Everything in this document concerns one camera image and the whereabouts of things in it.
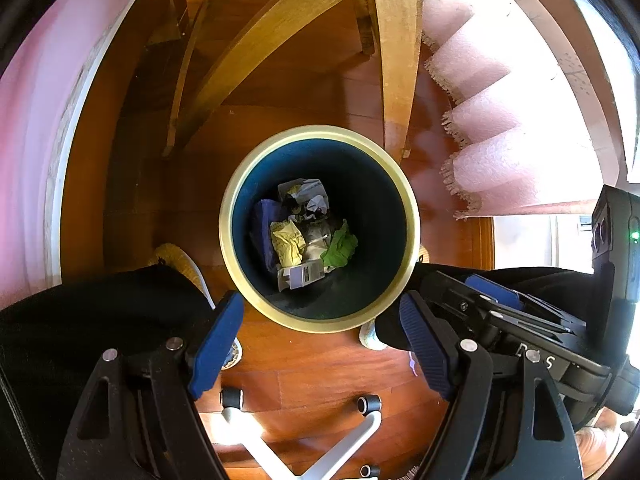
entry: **purple cloth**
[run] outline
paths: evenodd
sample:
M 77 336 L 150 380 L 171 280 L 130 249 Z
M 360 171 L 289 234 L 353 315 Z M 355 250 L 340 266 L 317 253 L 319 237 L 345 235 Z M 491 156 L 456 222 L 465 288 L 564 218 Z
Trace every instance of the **purple cloth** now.
M 251 215 L 251 242 L 260 254 L 264 266 L 271 274 L 278 273 L 280 263 L 276 251 L 271 243 L 271 222 L 283 222 L 289 212 L 280 202 L 275 200 L 260 200 L 254 205 Z

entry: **curved wooden chair leg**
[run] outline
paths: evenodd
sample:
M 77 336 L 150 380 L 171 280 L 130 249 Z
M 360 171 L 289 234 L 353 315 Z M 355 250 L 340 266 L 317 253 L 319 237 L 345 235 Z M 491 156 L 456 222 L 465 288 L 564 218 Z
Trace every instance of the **curved wooden chair leg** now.
M 191 33 L 187 41 L 187 45 L 182 55 L 182 63 L 180 64 L 180 72 L 178 72 L 178 80 L 175 84 L 174 100 L 171 104 L 171 114 L 169 116 L 169 129 L 166 136 L 166 146 L 162 156 L 169 156 L 172 152 L 175 144 L 175 131 L 178 122 L 178 114 L 180 113 L 180 104 L 182 103 L 182 93 L 184 92 L 184 82 L 187 79 L 187 72 L 189 71 L 189 64 L 191 63 L 191 56 L 193 55 L 193 49 L 198 41 L 198 35 L 202 30 L 202 27 L 207 22 L 210 22 L 222 9 L 222 7 L 228 2 L 228 0 L 204 0 L 198 12 L 193 20 L 191 26 Z
M 422 35 L 422 0 L 375 0 L 380 58 L 385 150 L 402 159 L 414 103 Z
M 213 110 L 261 63 L 305 25 L 343 0 L 271 0 L 234 38 L 178 117 L 175 147 L 183 148 Z

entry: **caster wheel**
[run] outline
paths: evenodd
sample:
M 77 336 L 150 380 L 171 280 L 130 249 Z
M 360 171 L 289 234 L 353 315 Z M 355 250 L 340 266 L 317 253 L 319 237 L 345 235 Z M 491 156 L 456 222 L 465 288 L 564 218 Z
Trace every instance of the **caster wheel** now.
M 237 408 L 242 410 L 244 404 L 244 393 L 238 388 L 225 386 L 220 390 L 220 404 L 223 408 Z
M 360 476 L 363 478 L 373 478 L 380 476 L 380 466 L 365 464 L 360 468 Z
M 380 408 L 382 408 L 382 400 L 377 395 L 363 395 L 358 398 L 358 411 L 363 416 L 371 412 L 379 412 Z

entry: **white sneaker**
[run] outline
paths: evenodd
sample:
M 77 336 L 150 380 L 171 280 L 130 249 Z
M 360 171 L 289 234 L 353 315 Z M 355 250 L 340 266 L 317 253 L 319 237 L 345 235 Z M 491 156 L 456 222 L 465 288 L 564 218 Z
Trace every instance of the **white sneaker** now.
M 193 285 L 198 287 L 198 290 L 204 294 L 207 301 L 209 301 L 212 309 L 216 307 L 215 303 L 213 303 L 211 294 L 209 293 L 209 289 L 207 288 L 207 283 L 204 281 L 202 272 L 189 255 L 180 247 L 173 244 L 162 244 L 156 248 L 154 256 L 149 260 L 148 264 L 166 265 L 177 270 L 181 275 L 193 283 Z M 228 370 L 229 368 L 236 366 L 240 362 L 240 359 L 242 359 L 242 346 L 236 337 L 222 369 Z
M 367 321 L 363 326 L 360 327 L 360 342 L 364 348 L 368 348 L 369 350 L 384 350 L 386 348 L 386 344 L 384 344 L 378 336 L 376 335 L 376 320 L 372 319 L 371 321 Z

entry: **curtain fringe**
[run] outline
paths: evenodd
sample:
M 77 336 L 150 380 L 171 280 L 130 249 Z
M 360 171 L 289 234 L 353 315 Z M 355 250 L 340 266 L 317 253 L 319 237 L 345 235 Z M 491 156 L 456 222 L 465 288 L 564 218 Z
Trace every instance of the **curtain fringe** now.
M 452 195 L 458 195 L 467 204 L 465 211 L 456 211 L 453 214 L 453 216 L 457 220 L 462 220 L 462 219 L 468 218 L 469 216 L 476 215 L 480 211 L 480 208 L 482 207 L 482 201 L 480 200 L 480 197 L 476 193 L 469 193 L 463 190 L 458 185 L 456 181 L 456 177 L 453 172 L 453 161 L 456 159 L 457 156 L 458 156 L 457 153 L 453 153 L 445 161 L 445 163 L 442 165 L 442 168 L 440 169 L 440 174 L 444 178 L 444 184 L 447 187 L 447 190 Z
M 452 117 L 453 110 L 447 110 L 442 115 L 442 126 L 444 126 L 445 131 L 455 139 L 460 148 L 464 148 L 471 144 L 471 140 L 458 129 L 456 123 L 453 122 Z
M 433 57 L 430 57 L 426 61 L 426 63 L 424 64 L 425 69 L 427 69 L 427 72 L 429 72 L 429 75 L 431 76 L 431 78 L 437 84 L 439 84 L 440 87 L 447 94 L 449 94 L 449 97 L 451 97 L 451 99 L 453 99 L 453 102 L 455 102 L 456 105 L 459 105 L 462 101 L 465 100 L 462 97 L 462 94 L 460 93 L 460 90 L 455 88 L 453 85 L 449 84 L 449 82 L 437 72 L 437 70 L 433 67 L 433 63 L 431 61 L 432 59 L 433 59 Z
M 435 52 L 438 49 L 436 41 L 427 36 L 427 33 L 424 30 L 422 31 L 422 42 L 429 47 L 431 52 Z

